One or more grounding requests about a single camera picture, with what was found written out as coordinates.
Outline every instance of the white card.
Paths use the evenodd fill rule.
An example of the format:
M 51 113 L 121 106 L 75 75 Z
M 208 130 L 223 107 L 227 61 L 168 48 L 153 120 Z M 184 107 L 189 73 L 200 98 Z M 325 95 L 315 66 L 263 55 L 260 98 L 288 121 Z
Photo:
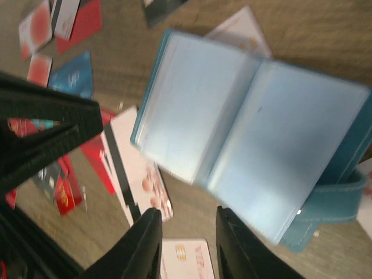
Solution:
M 205 239 L 163 239 L 162 279 L 214 279 Z
M 222 22 L 206 37 L 225 44 L 235 45 L 257 55 L 272 56 L 255 16 L 248 6 Z
M 357 220 L 368 236 L 372 239 L 372 159 L 360 163 L 357 168 L 367 176 Z
M 173 209 L 159 169 L 130 143 L 136 117 L 137 108 L 133 106 L 114 117 L 109 126 L 105 126 L 101 136 L 109 163 L 108 168 L 111 169 L 112 184 L 124 211 L 128 212 L 126 210 L 128 204 L 120 187 L 120 179 L 126 180 L 121 186 L 128 184 L 130 195 L 126 197 L 132 199 L 131 205 L 138 206 L 140 214 L 155 207 L 161 211 L 162 220 L 166 221 L 173 217 Z M 128 221 L 130 225 L 133 224 L 133 218 L 128 218 Z
M 53 33 L 68 41 L 75 22 L 80 0 L 55 0 L 52 8 Z

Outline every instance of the wood grain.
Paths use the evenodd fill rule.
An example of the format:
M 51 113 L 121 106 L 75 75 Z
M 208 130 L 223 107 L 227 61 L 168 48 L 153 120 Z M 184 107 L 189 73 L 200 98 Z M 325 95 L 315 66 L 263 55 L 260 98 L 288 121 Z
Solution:
M 26 78 L 29 61 L 20 57 L 18 25 L 40 0 L 0 0 L 0 70 Z M 90 50 L 95 99 L 119 112 L 139 105 L 162 32 L 167 28 L 206 34 L 244 5 L 250 5 L 277 59 L 297 63 L 361 83 L 372 84 L 372 2 L 369 0 L 193 0 L 148 30 L 140 0 L 102 1 L 103 29 L 58 56 L 55 41 L 41 53 L 53 68 Z M 71 153 L 78 180 L 87 188 L 83 206 L 59 217 L 28 181 L 18 204 L 83 267 L 102 256 L 128 229 L 118 200 L 110 196 L 79 150 Z M 214 270 L 215 214 L 219 204 L 199 188 L 164 174 L 174 218 L 164 224 L 165 237 L 206 238 Z M 357 222 L 323 225 L 304 252 L 269 247 L 306 278 L 371 278 L 372 241 Z

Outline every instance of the blue leather cover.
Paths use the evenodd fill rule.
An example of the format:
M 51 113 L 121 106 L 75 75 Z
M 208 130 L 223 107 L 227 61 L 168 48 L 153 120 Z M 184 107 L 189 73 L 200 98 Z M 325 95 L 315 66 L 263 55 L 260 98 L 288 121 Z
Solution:
M 354 221 L 365 184 L 366 176 L 354 170 L 345 183 L 316 185 L 280 243 L 301 252 L 318 225 Z
M 295 217 L 281 243 L 301 252 L 319 224 L 356 219 L 365 175 L 356 166 L 372 141 L 372 95 L 355 118 L 317 185 Z
M 226 62 L 225 63 L 226 68 L 231 67 L 231 70 L 223 69 L 226 71 L 227 77 L 226 81 L 221 83 L 221 79 L 224 77 L 223 76 L 218 77 L 220 72 L 218 70 L 215 70 L 219 68 L 219 59 L 217 59 L 219 58 L 219 56 L 216 56 L 216 58 L 212 62 L 209 60 L 203 62 L 203 60 L 206 59 L 205 57 L 207 55 L 200 55 L 199 59 L 194 60 L 197 61 L 196 62 L 197 65 L 194 65 L 194 67 L 191 67 L 192 65 L 189 66 L 188 62 L 184 62 L 184 60 L 180 60 L 180 63 L 181 62 L 183 63 L 183 69 L 181 68 L 180 70 L 174 67 L 174 61 L 180 59 L 179 55 L 177 56 L 177 53 L 174 54 L 176 49 L 175 43 L 173 42 L 173 44 L 169 46 L 170 37 L 174 33 L 176 32 L 167 31 L 164 34 L 162 43 L 159 48 L 158 56 L 153 67 L 151 78 L 146 89 L 144 100 L 142 101 L 142 105 L 138 112 L 138 116 L 131 137 L 131 142 L 134 145 L 136 145 L 144 153 L 145 156 L 148 156 L 151 159 L 155 160 L 157 163 L 159 163 L 160 166 L 162 166 L 163 168 L 165 167 L 166 170 L 173 173 L 178 178 L 188 183 L 196 182 L 200 184 L 205 190 L 210 191 L 214 196 L 216 196 L 221 201 L 225 202 L 228 206 L 230 206 L 233 210 L 235 210 L 237 215 L 239 215 L 248 224 L 252 225 L 252 227 L 254 227 L 255 229 L 258 228 L 258 230 L 272 243 L 277 243 L 277 241 L 282 237 L 281 232 L 284 233 L 284 231 L 288 228 L 290 222 L 293 220 L 293 217 L 295 217 L 294 221 L 289 226 L 287 232 L 284 234 L 284 237 L 282 239 L 282 243 L 292 250 L 299 251 L 301 247 L 304 246 L 304 244 L 310 239 L 312 235 L 311 232 L 313 232 L 316 229 L 318 221 L 319 222 L 327 220 L 334 221 L 338 219 L 340 219 L 340 221 L 341 220 L 345 221 L 347 220 L 347 218 L 350 218 L 351 215 L 354 215 L 353 212 L 355 211 L 355 208 L 357 207 L 360 201 L 361 190 L 360 188 L 358 188 L 358 191 L 357 190 L 351 191 L 349 184 L 352 183 L 351 188 L 354 189 L 356 188 L 355 185 L 357 183 L 360 184 L 363 183 L 363 178 L 361 176 L 358 176 L 360 179 L 356 181 L 356 178 L 352 177 L 353 178 L 352 182 L 349 183 L 348 178 L 353 172 L 360 157 L 362 156 L 362 154 L 364 153 L 365 149 L 367 148 L 368 144 L 371 141 L 371 131 L 369 129 L 370 128 L 369 123 L 372 123 L 372 119 L 369 118 L 364 122 L 363 125 L 360 125 L 360 120 L 366 116 L 365 114 L 368 114 L 368 112 L 371 111 L 371 110 L 368 111 L 368 106 L 370 105 L 371 101 L 370 97 L 367 99 L 367 102 L 364 104 L 361 111 L 357 115 L 354 116 L 352 115 L 353 111 L 355 111 L 356 109 L 357 111 L 360 110 L 360 105 L 358 107 L 358 104 L 356 103 L 358 102 L 363 103 L 366 101 L 367 97 L 361 97 L 362 95 L 368 96 L 368 90 L 366 90 L 366 87 L 357 84 L 352 84 L 342 80 L 333 82 L 332 80 L 335 80 L 334 78 L 329 78 L 326 77 L 325 75 L 311 73 L 310 71 L 305 70 L 303 71 L 301 69 L 296 69 L 295 67 L 288 66 L 282 63 L 276 64 L 269 60 L 265 60 L 267 61 L 267 63 L 262 62 L 260 58 L 255 58 L 251 56 L 250 60 L 248 61 L 249 62 L 248 64 L 251 67 L 246 67 L 244 65 L 245 62 L 247 61 L 244 61 L 245 58 L 241 56 L 240 53 L 234 53 L 230 51 L 229 47 L 219 45 L 218 48 L 209 48 L 210 51 L 213 51 L 214 53 L 225 52 L 226 56 L 236 58 L 237 61 L 239 60 L 243 61 L 243 64 L 239 64 L 238 62 L 234 64 L 235 63 L 233 61 L 234 59 Z M 190 51 L 190 49 L 192 49 L 192 47 L 194 47 L 195 44 L 194 42 L 191 42 L 189 45 L 187 45 L 185 44 L 185 42 L 183 42 L 181 45 L 186 50 L 185 57 L 188 57 L 187 51 Z M 167 51 L 168 56 L 167 59 L 164 58 L 165 50 Z M 195 55 L 195 53 L 197 53 L 198 51 L 199 51 L 198 49 L 194 49 L 192 52 L 193 55 Z M 170 57 L 172 58 L 174 69 L 172 68 Z M 164 72 L 164 70 L 162 70 L 161 65 L 164 63 L 169 64 L 167 69 L 169 69 L 170 73 L 166 73 Z M 211 69 L 214 70 L 214 75 L 216 75 L 215 84 L 210 83 L 210 81 L 208 80 L 209 79 L 208 74 L 210 75 L 210 73 L 207 73 L 207 75 L 205 74 L 206 71 L 206 69 L 204 69 L 205 63 L 215 65 L 214 67 L 211 67 Z M 241 135 L 239 137 L 236 137 L 234 135 L 231 136 L 231 134 L 233 134 L 231 133 L 231 131 L 234 131 L 235 134 L 236 133 L 239 134 L 240 131 L 242 131 L 242 129 L 243 130 L 246 129 L 244 125 L 242 125 L 241 128 L 234 128 L 234 126 L 237 125 L 235 123 L 237 122 L 236 119 L 238 119 L 240 114 L 240 113 L 238 114 L 240 107 L 237 104 L 244 103 L 243 102 L 244 99 L 242 99 L 241 96 L 239 96 L 239 94 L 237 97 L 235 96 L 236 95 L 235 94 L 234 97 L 232 98 L 231 95 L 227 94 L 228 93 L 227 91 L 232 91 L 235 89 L 245 90 L 248 87 L 249 92 L 247 93 L 247 95 L 250 96 L 249 98 L 252 99 L 255 96 L 255 93 L 252 92 L 250 93 L 251 87 L 252 88 L 256 87 L 251 84 L 251 80 L 254 78 L 252 77 L 251 73 L 252 71 L 254 71 L 254 69 L 258 69 L 257 63 L 259 63 L 260 66 L 259 70 L 256 71 L 255 75 L 258 76 L 257 72 L 260 72 L 261 70 L 263 73 L 260 73 L 260 76 L 264 76 L 266 79 L 262 80 L 262 82 L 259 83 L 258 87 L 256 86 L 257 89 L 252 91 L 258 93 L 268 92 L 269 95 L 267 95 L 266 93 L 264 95 L 270 96 L 267 97 L 266 100 L 265 99 L 263 100 L 262 98 L 258 99 L 259 100 L 258 103 L 261 102 L 263 104 L 264 109 L 268 110 L 263 111 L 263 113 L 262 112 L 259 113 L 262 107 L 261 106 L 252 107 L 251 104 L 253 103 L 256 105 L 257 102 L 250 101 L 249 110 L 246 111 L 254 112 L 256 126 L 252 125 L 252 123 L 249 123 L 249 125 L 246 126 L 250 127 L 249 128 L 250 130 L 247 130 L 247 133 L 245 133 L 243 137 L 241 137 Z M 182 74 L 178 74 L 175 76 L 173 74 L 175 71 L 181 71 Z M 232 83 L 232 78 L 228 76 L 229 73 L 231 74 L 231 71 L 233 72 L 232 77 L 234 75 L 240 77 L 242 73 L 245 73 L 246 79 L 243 79 L 245 83 L 243 82 L 239 83 L 238 85 L 234 85 Z M 274 74 L 272 74 L 271 76 L 267 75 L 267 73 L 272 72 L 274 72 Z M 195 81 L 192 79 L 188 81 L 188 78 L 190 78 L 190 76 L 192 76 L 193 74 Z M 288 75 L 293 77 L 291 82 L 287 78 Z M 203 78 L 202 79 L 202 81 L 204 81 L 203 83 L 200 81 L 199 76 L 208 78 Z M 275 94 L 271 94 L 275 91 L 274 90 L 275 87 L 278 88 L 278 91 L 280 93 L 283 93 L 282 99 L 280 98 L 280 96 L 282 96 L 281 94 L 278 94 L 279 98 Z M 287 88 L 288 90 L 292 90 L 293 92 L 283 90 L 283 88 Z M 204 94 L 198 95 L 198 92 L 204 93 L 205 90 L 209 90 L 210 92 L 213 93 L 213 95 L 210 94 L 208 95 L 211 97 L 209 98 L 210 101 L 207 100 L 201 101 L 201 103 L 205 102 L 206 106 L 202 106 L 200 105 L 200 103 L 194 102 L 198 104 L 199 107 L 198 108 L 193 107 L 192 109 L 190 109 L 189 99 L 190 98 L 195 99 L 200 95 L 199 96 L 200 99 L 203 100 Z M 163 96 L 159 94 L 154 96 L 153 93 L 154 91 L 176 93 L 166 95 L 166 97 L 164 97 L 163 93 L 162 93 Z M 297 101 L 295 100 L 299 104 L 298 107 L 296 107 L 295 101 L 291 98 L 291 96 L 298 97 L 295 94 L 295 91 L 297 91 L 298 94 L 303 94 L 303 98 L 306 99 L 306 101 L 302 100 L 301 98 Z M 319 100 L 319 106 L 317 106 L 316 102 L 313 103 L 314 100 Z M 280 105 L 278 105 L 279 103 L 282 103 L 284 106 L 287 105 L 287 107 L 293 111 L 291 113 L 286 114 L 285 111 L 280 109 Z M 309 108 L 306 105 L 304 105 L 304 103 L 308 103 L 309 107 L 310 106 L 312 107 L 314 113 L 311 113 L 311 110 L 308 110 Z M 333 119 L 327 116 L 326 108 L 328 108 L 329 111 L 332 111 L 335 114 Z M 295 119 L 296 121 L 292 121 L 290 123 L 292 126 L 287 126 L 283 124 L 285 122 L 282 122 L 280 119 L 276 121 L 276 118 L 273 118 L 273 115 L 275 115 L 275 113 L 279 117 L 283 118 L 284 116 L 283 119 L 286 119 L 285 117 L 289 117 L 287 119 L 293 120 L 294 119 L 293 116 L 296 116 L 299 120 Z M 319 114 L 319 117 L 321 119 L 330 121 L 329 122 L 330 124 L 335 123 L 334 125 L 339 126 L 339 130 L 336 133 L 340 133 L 339 132 L 340 129 L 341 130 L 344 129 L 342 127 L 343 125 L 347 126 L 346 130 L 344 130 L 344 133 L 339 134 L 342 135 L 342 137 L 339 139 L 339 141 L 338 139 L 336 140 L 337 143 L 333 151 L 331 150 L 333 147 L 331 147 L 326 148 L 324 151 L 320 152 L 320 154 L 323 156 L 329 152 L 331 152 L 331 155 L 329 156 L 328 159 L 323 160 L 322 163 L 319 162 L 319 164 L 323 164 L 325 162 L 323 169 L 321 169 L 321 172 L 323 172 L 324 169 L 326 170 L 324 174 L 321 176 L 320 172 L 319 174 L 315 174 L 315 176 L 313 177 L 313 178 L 316 177 L 315 179 L 318 180 L 319 177 L 321 176 L 321 179 L 319 180 L 320 182 L 331 181 L 328 184 L 332 185 L 325 185 L 324 183 L 319 184 L 325 185 L 322 187 L 317 185 L 316 191 L 310 194 L 305 204 L 303 205 L 303 210 L 301 214 L 295 216 L 294 213 L 292 215 L 293 217 L 286 219 L 286 221 L 284 221 L 284 219 L 281 219 L 281 221 L 279 220 L 278 222 L 276 222 L 277 224 L 275 225 L 275 227 L 272 227 L 271 230 L 270 229 L 271 225 L 274 225 L 273 220 L 276 219 L 278 216 L 274 217 L 272 216 L 273 210 L 272 209 L 269 210 L 270 206 L 273 205 L 274 207 L 275 206 L 277 207 L 278 210 L 274 210 L 274 212 L 276 215 L 278 214 L 281 215 L 280 218 L 288 216 L 288 212 L 291 211 L 292 209 L 295 210 L 295 212 L 297 212 L 297 210 L 300 208 L 300 206 L 303 204 L 306 197 L 310 193 L 310 190 L 312 189 L 311 187 L 309 189 L 309 192 L 307 193 L 305 193 L 307 190 L 305 192 L 302 192 L 303 185 L 297 183 L 291 184 L 290 179 L 288 179 L 288 177 L 291 178 L 291 175 L 294 174 L 293 177 L 298 179 L 299 183 L 304 182 L 303 178 L 308 179 L 309 177 L 308 174 L 311 173 L 311 171 L 313 171 L 313 169 L 310 169 L 309 166 L 314 166 L 314 170 L 318 166 L 318 163 L 316 163 L 317 156 L 314 156 L 315 152 L 312 152 L 311 150 L 319 152 L 319 150 L 321 149 L 319 149 L 318 147 L 324 145 L 324 141 L 329 140 L 329 138 L 327 137 L 329 137 L 329 135 L 333 135 L 334 133 L 333 131 L 330 131 L 330 133 L 327 135 L 328 131 L 327 129 L 333 128 L 333 126 L 332 125 L 329 126 L 329 124 L 325 124 L 324 126 L 325 130 L 324 129 L 322 130 L 320 126 L 313 124 L 311 124 L 305 129 L 304 128 L 299 129 L 301 125 L 297 125 L 296 123 L 297 122 L 302 123 L 301 119 L 303 118 L 312 119 L 312 117 L 315 117 L 314 120 L 316 121 L 316 123 L 318 123 L 319 120 L 317 118 L 317 114 Z M 262 127 L 262 123 L 260 123 L 261 120 L 259 119 L 263 119 L 262 120 L 264 121 L 263 126 L 269 127 L 269 130 L 263 133 L 262 129 L 259 128 Z M 347 129 L 351 125 L 351 122 L 350 124 L 347 125 L 347 121 L 349 121 L 349 119 L 352 119 L 351 121 L 355 120 L 355 122 L 352 124 L 351 128 L 347 132 Z M 267 124 L 271 123 L 270 121 L 272 120 L 275 120 L 274 122 L 277 122 L 277 124 L 267 126 Z M 287 136 L 288 134 L 284 132 L 283 128 L 285 130 L 288 130 L 289 133 L 292 134 L 293 136 L 288 137 Z M 299 134 L 293 134 L 293 131 L 291 129 L 294 129 L 293 131 L 298 131 Z M 317 131 L 316 133 L 317 138 L 310 141 L 309 142 L 310 145 L 307 145 L 311 148 L 309 150 L 304 150 L 300 148 L 298 152 L 297 151 L 293 152 L 294 150 L 292 149 L 296 148 L 298 149 L 299 148 L 298 144 L 301 143 L 303 139 L 309 138 L 308 135 L 309 131 L 307 131 L 307 129 L 314 129 L 314 131 Z M 271 144 L 271 140 L 275 142 L 274 141 L 275 135 L 277 135 L 280 138 L 278 139 L 279 140 L 278 142 L 280 143 L 278 145 L 279 147 L 276 146 L 275 144 Z M 253 173 L 248 174 L 249 171 L 252 172 L 251 167 L 256 165 L 254 158 L 252 159 L 252 157 L 248 157 L 250 158 L 249 160 L 252 161 L 253 165 L 249 163 L 246 167 L 243 167 L 243 169 L 245 169 L 246 172 L 247 171 L 248 172 L 247 174 L 244 175 L 243 177 L 244 179 L 242 178 L 243 179 L 242 181 L 238 181 L 235 179 L 237 176 L 236 174 L 233 174 L 233 171 L 234 169 L 240 168 L 239 164 L 233 167 L 233 169 L 231 170 L 228 170 L 225 167 L 221 167 L 224 164 L 226 164 L 226 162 L 229 162 L 229 160 L 231 161 L 236 156 L 239 156 L 239 152 L 236 153 L 234 151 L 234 146 L 236 147 L 236 145 L 233 145 L 232 149 L 230 148 L 229 151 L 228 148 L 225 148 L 226 147 L 225 142 L 219 141 L 218 140 L 219 138 L 227 138 L 226 142 L 234 141 L 239 146 L 241 146 L 242 152 L 247 151 L 247 148 L 244 147 L 244 138 L 246 140 L 248 140 L 249 138 L 250 143 L 257 142 L 258 144 L 257 148 L 252 146 L 251 148 L 252 152 L 248 152 L 250 156 L 258 155 L 257 153 L 258 150 L 260 154 L 263 152 L 263 156 L 265 158 L 269 158 L 271 156 L 270 153 L 268 154 L 266 153 L 269 150 L 271 150 L 272 152 L 274 152 L 271 154 L 275 154 L 275 156 L 278 155 L 279 159 L 283 158 L 284 155 L 287 156 L 288 160 L 286 159 L 285 161 L 283 161 L 285 162 L 285 164 L 284 167 L 281 167 L 279 164 L 275 163 L 276 159 L 278 159 L 276 157 L 273 157 L 274 162 L 270 160 L 268 160 L 267 162 L 266 161 L 259 162 L 257 161 L 259 159 L 256 159 L 256 163 L 260 163 L 260 165 L 262 165 L 259 167 L 260 168 L 259 172 L 254 171 Z M 206 145 L 208 147 L 212 146 L 213 148 L 203 149 L 203 147 Z M 236 159 L 237 161 L 236 160 L 233 161 L 241 162 L 242 158 Z M 254 178 L 254 176 L 257 175 L 257 173 L 264 171 L 264 166 L 267 164 L 270 165 L 271 170 L 278 169 L 277 167 L 279 167 L 279 169 L 283 169 L 283 171 L 277 171 L 276 173 L 274 173 L 277 174 L 281 182 L 280 187 L 267 188 L 266 182 L 263 183 L 262 185 L 259 185 L 259 187 L 257 186 L 256 184 L 257 181 L 261 182 L 263 182 L 263 180 L 266 181 L 268 178 L 270 178 L 269 177 L 270 173 L 268 173 L 267 175 L 264 175 L 263 173 L 263 175 L 260 176 L 259 180 L 252 179 Z M 298 177 L 300 173 L 298 171 L 294 171 L 296 169 L 298 169 L 300 173 L 301 171 L 304 171 L 303 174 L 301 174 L 303 177 L 301 176 Z M 283 184 L 284 181 L 289 182 L 287 186 L 285 186 L 285 183 Z M 314 186 L 315 181 L 313 182 L 307 181 L 306 185 L 312 184 L 312 186 Z M 335 207 L 336 209 L 333 212 L 332 211 L 333 207 L 331 207 L 332 203 L 328 203 L 330 208 L 323 208 L 320 211 L 314 210 L 316 208 L 319 208 L 317 206 L 316 201 L 322 202 L 322 197 L 325 199 L 330 199 L 334 196 L 335 200 L 337 201 L 340 198 L 339 197 L 340 194 L 338 194 L 338 192 L 340 193 L 346 192 L 348 193 L 348 195 L 354 196 L 354 198 L 348 199 L 348 201 L 350 202 L 351 209 L 343 210 L 341 217 L 334 216 L 338 212 L 338 209 Z M 249 204 L 246 204 L 246 207 L 244 207 L 245 203 L 244 199 L 241 199 L 240 197 L 249 198 L 250 201 L 248 201 Z M 281 212 L 281 208 L 286 208 L 286 211 Z M 322 217 L 321 213 L 324 210 L 330 211 L 330 217 L 329 216 L 327 217 L 327 213 L 325 213 L 324 216 Z

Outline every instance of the black stripe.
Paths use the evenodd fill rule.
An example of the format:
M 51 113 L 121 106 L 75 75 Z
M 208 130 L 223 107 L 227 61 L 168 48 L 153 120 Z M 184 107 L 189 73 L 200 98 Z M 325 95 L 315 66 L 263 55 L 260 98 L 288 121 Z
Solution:
M 91 2 L 92 0 L 80 0 L 79 8 L 83 7 L 85 4 Z
M 54 30 L 56 28 L 56 25 L 57 25 L 57 19 L 58 19 L 58 16 L 59 16 L 59 12 L 60 12 L 60 7 L 62 6 L 62 0 L 54 0 L 56 1 L 55 2 L 55 6 L 56 8 L 54 9 L 54 12 L 53 12 L 53 15 L 52 15 L 52 32 L 54 33 Z
M 108 124 L 104 128 L 107 144 L 110 148 L 110 154 L 116 171 L 117 180 L 119 181 L 121 192 L 123 193 L 124 201 L 130 209 L 133 221 L 136 221 L 141 217 L 140 209 L 137 203 L 134 202 L 132 191 L 129 187 L 128 178 L 124 169 L 123 161 L 121 160 L 119 149 L 112 131 L 111 124 Z

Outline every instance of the strap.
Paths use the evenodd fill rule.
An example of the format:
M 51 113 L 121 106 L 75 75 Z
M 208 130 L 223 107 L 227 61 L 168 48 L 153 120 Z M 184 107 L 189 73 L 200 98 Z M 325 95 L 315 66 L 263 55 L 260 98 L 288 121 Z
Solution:
M 366 176 L 355 170 L 347 183 L 316 185 L 281 244 L 293 252 L 301 252 L 319 224 L 354 221 L 366 181 Z

